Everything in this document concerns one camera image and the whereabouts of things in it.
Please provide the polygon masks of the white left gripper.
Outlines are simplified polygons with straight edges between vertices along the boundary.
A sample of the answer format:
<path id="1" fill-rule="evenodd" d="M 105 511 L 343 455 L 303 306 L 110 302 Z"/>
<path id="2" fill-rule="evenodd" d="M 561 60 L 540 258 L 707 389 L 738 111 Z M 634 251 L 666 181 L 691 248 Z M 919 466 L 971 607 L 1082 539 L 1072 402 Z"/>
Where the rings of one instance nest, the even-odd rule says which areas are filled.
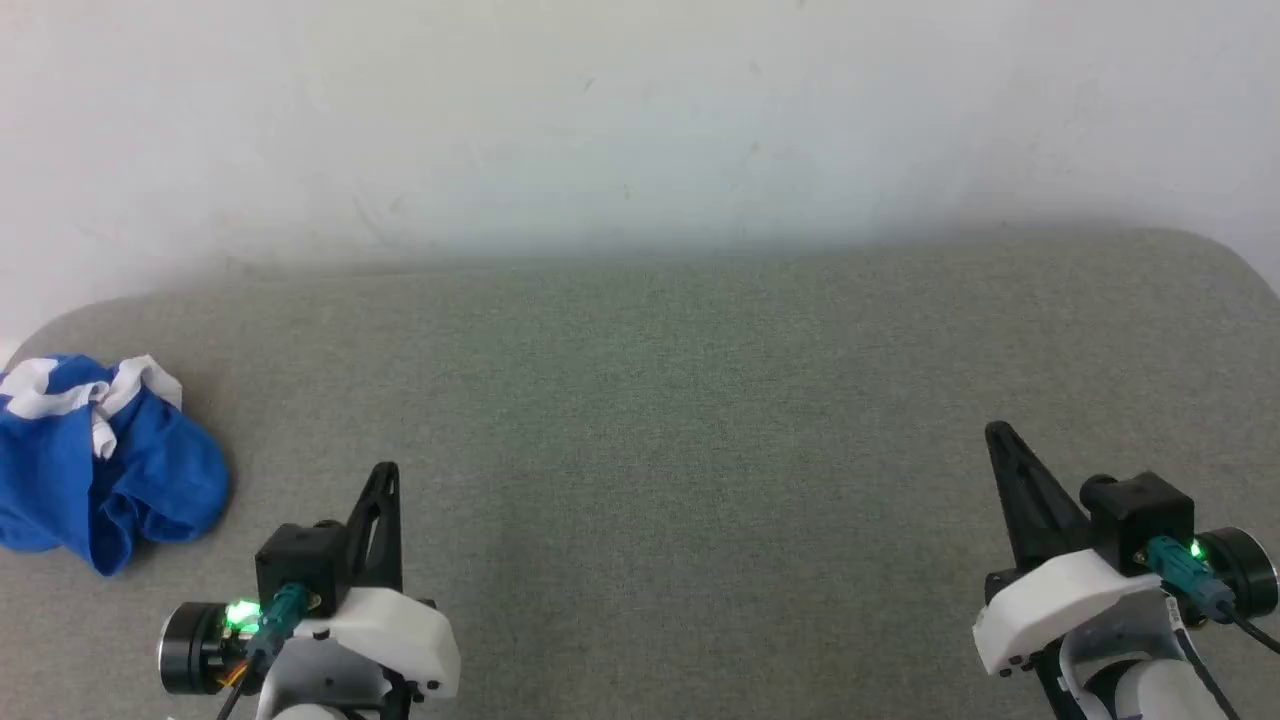
<path id="1" fill-rule="evenodd" d="M 288 642 L 289 712 L 407 714 L 425 700 L 453 700 L 462 661 L 451 623 L 431 605 L 401 593 L 396 462 L 370 471 L 347 529 L 352 587 L 383 588 L 355 588 L 332 618 L 298 625 Z"/>

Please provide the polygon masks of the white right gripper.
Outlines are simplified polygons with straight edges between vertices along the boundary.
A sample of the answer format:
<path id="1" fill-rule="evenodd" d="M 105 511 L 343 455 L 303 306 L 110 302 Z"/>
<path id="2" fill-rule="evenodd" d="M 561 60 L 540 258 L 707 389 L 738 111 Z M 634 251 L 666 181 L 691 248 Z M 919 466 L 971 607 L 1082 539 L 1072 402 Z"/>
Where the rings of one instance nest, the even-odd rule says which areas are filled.
<path id="1" fill-rule="evenodd" d="M 1171 659 L 1160 578 L 1124 577 L 1083 550 L 1089 520 L 1011 424 L 988 423 L 986 443 L 1016 570 L 1047 561 L 979 611 L 972 634 L 986 674 L 1015 670 L 1053 642 L 1071 678 L 1119 660 Z"/>

